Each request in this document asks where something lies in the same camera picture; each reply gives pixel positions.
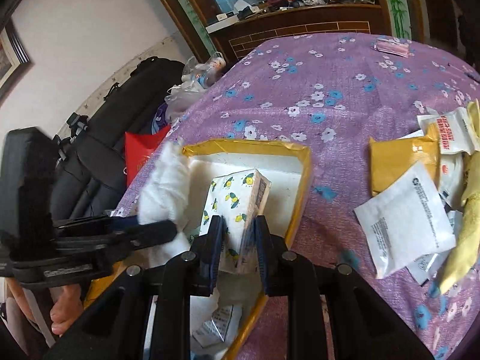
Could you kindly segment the person's hand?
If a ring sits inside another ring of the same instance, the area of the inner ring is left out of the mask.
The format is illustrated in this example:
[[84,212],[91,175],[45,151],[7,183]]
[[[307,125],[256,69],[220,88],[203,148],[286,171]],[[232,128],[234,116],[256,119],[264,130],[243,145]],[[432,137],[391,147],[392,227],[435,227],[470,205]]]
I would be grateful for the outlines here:
[[83,313],[80,295],[79,284],[62,287],[62,293],[50,311],[51,330],[55,335],[62,336]]

